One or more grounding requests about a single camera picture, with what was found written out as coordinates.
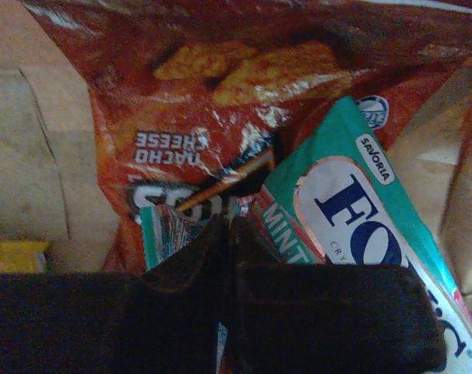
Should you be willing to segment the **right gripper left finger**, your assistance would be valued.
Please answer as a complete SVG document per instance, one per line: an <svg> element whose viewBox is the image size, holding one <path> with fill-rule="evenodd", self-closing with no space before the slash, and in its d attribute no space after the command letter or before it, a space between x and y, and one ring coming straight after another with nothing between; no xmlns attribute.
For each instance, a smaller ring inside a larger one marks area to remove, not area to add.
<svg viewBox="0 0 472 374"><path fill-rule="evenodd" d="M225 271L215 216L142 275L0 274L0 373L213 373Z"/></svg>

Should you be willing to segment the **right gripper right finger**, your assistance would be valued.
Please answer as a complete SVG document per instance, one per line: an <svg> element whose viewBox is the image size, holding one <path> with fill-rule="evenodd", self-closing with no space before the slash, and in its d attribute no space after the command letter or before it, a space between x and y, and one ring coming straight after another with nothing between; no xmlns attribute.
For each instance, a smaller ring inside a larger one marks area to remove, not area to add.
<svg viewBox="0 0 472 374"><path fill-rule="evenodd" d="M424 373L446 362L414 271L284 264L244 218L229 246L239 373Z"/></svg>

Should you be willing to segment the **teal mint candy bag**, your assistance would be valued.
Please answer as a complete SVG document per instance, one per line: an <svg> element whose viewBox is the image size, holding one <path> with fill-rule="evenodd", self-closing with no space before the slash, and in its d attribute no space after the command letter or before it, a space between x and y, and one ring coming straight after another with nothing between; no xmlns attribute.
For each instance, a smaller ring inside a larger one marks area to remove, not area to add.
<svg viewBox="0 0 472 374"><path fill-rule="evenodd" d="M472 322L430 231L422 223L364 115L350 97L317 120L314 132L271 172L246 219L279 262L295 265L391 265L415 272L442 328L446 362L424 373L472 373ZM163 185L163 205L140 210L148 270L191 243L215 217L187 216L173 206L182 187ZM234 256L229 269L229 337L221 370L236 367Z"/></svg>

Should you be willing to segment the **yellow candy packet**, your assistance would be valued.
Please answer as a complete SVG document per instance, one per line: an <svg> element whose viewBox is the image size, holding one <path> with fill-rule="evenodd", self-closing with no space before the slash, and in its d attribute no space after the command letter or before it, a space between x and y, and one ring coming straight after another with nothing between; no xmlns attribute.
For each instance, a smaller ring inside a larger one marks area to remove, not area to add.
<svg viewBox="0 0 472 374"><path fill-rule="evenodd" d="M0 273L44 273L49 242L0 241Z"/></svg>

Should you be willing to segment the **red Doritos chips bag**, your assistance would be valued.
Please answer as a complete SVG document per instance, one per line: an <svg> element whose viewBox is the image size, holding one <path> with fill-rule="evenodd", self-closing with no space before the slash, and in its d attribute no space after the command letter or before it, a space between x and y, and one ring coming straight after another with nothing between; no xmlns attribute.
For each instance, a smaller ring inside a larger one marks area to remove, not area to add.
<svg viewBox="0 0 472 374"><path fill-rule="evenodd" d="M26 1L85 79L98 184L120 218L104 269L146 268L142 206L205 220L351 95L384 147L472 65L472 1Z"/></svg>

